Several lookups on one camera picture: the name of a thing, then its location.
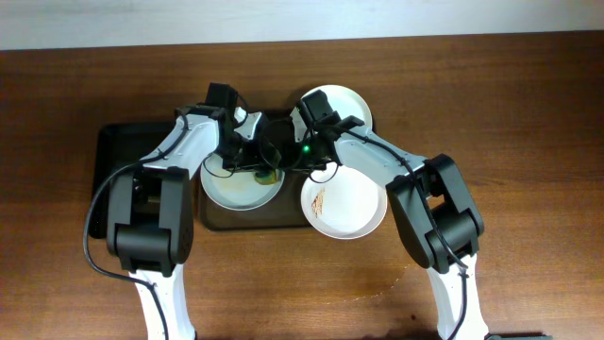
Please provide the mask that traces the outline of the pale grey plate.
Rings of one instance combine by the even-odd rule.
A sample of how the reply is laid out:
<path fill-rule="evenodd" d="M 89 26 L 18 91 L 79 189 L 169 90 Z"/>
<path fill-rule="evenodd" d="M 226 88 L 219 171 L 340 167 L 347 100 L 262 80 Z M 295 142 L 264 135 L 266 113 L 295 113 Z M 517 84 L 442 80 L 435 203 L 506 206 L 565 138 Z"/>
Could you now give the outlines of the pale grey plate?
<path fill-rule="evenodd" d="M 260 184 L 255 172 L 231 173 L 218 155 L 208 156 L 200 169 L 201 185 L 211 201 L 232 211 L 250 211 L 270 202 L 281 189 L 285 174 L 272 172 L 275 180 Z"/>

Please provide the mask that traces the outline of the green yellow sponge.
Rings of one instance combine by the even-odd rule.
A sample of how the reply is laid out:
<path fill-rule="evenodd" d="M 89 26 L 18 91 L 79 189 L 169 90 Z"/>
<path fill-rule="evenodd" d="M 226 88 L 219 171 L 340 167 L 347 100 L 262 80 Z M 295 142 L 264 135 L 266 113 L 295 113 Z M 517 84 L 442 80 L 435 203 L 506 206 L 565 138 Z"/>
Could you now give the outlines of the green yellow sponge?
<path fill-rule="evenodd" d="M 278 182 L 276 170 L 260 170 L 254 173 L 254 180 L 259 185 L 273 185 Z"/>

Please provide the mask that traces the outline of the white plate top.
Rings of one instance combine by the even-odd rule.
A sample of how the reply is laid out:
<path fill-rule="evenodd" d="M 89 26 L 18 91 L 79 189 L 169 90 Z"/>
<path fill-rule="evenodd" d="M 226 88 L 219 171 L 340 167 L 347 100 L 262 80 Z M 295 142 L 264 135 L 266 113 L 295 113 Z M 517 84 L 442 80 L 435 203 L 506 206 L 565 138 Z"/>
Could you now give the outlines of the white plate top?
<path fill-rule="evenodd" d="M 362 120 L 364 123 L 362 126 L 363 129 L 374 130 L 374 119 L 369 106 L 358 93 L 340 85 L 322 85 L 307 91 L 302 95 L 302 98 L 317 91 L 321 91 L 326 95 L 328 104 L 333 111 L 338 113 L 342 121 L 347 117 L 354 116 L 355 118 Z M 306 123 L 301 115 L 301 109 L 295 107 L 292 110 L 290 117 L 292 118 L 294 128 L 294 140 L 297 143 L 301 143 L 304 134 L 307 131 Z"/>

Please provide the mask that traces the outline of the white plate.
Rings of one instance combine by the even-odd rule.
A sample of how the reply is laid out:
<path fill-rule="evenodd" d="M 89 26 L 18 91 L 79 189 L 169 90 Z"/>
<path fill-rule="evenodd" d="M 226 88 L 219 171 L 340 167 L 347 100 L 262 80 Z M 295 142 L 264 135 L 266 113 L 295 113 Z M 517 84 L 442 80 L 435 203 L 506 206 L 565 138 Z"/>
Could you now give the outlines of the white plate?
<path fill-rule="evenodd" d="M 305 180 L 300 194 L 310 225 L 330 238 L 353 240 L 375 230 L 387 212 L 386 191 L 361 172 L 332 162 Z"/>
<path fill-rule="evenodd" d="M 338 113 L 342 121 L 347 117 L 354 116 L 355 118 L 362 120 L 364 123 L 362 126 L 363 129 L 374 130 L 374 119 L 369 106 L 358 93 L 340 85 L 322 85 L 307 91 L 302 95 L 302 98 L 317 91 L 321 91 L 326 95 L 328 104 L 333 111 Z M 292 118 L 294 128 L 294 140 L 297 143 L 301 143 L 304 134 L 307 131 L 306 123 L 301 115 L 301 109 L 295 107 L 292 110 L 290 117 Z"/>

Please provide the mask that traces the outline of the white plate bottom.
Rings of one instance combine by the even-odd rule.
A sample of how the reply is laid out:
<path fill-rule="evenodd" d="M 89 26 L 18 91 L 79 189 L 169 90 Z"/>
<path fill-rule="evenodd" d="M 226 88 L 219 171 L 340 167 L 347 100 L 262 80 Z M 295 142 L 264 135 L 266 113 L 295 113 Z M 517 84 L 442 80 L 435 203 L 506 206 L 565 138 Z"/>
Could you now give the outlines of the white plate bottom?
<path fill-rule="evenodd" d="M 361 172 L 332 162 L 305 180 L 300 194 L 310 225 L 330 238 L 353 240 L 375 230 L 387 212 L 386 191 Z"/>

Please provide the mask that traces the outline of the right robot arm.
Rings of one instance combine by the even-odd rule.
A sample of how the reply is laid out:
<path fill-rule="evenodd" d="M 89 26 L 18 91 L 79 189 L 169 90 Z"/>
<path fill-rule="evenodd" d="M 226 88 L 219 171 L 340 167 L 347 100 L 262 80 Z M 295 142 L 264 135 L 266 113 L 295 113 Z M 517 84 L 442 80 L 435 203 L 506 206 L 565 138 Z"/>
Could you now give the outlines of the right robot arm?
<path fill-rule="evenodd" d="M 386 191 L 400 240 L 428 273 L 443 339 L 484 340 L 476 282 L 484 222 L 457 164 L 446 154 L 428 159 L 380 138 L 357 117 L 343 117 L 316 90 L 292 112 L 306 165 L 334 161 Z"/>

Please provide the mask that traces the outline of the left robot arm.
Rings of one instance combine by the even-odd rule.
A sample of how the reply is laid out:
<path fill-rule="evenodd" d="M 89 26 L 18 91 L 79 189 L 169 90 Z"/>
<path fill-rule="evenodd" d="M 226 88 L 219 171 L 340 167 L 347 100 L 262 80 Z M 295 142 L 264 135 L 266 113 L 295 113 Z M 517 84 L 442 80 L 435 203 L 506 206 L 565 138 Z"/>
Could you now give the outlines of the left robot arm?
<path fill-rule="evenodd" d="M 147 155 L 100 184 L 108 196 L 107 248 L 135 285 L 150 339 L 194 339 L 184 285 L 193 246 L 192 180 L 212 156 L 233 176 L 247 169 L 243 147 L 255 119 L 229 85 L 210 84 L 204 101 L 176 109 L 169 134 Z"/>

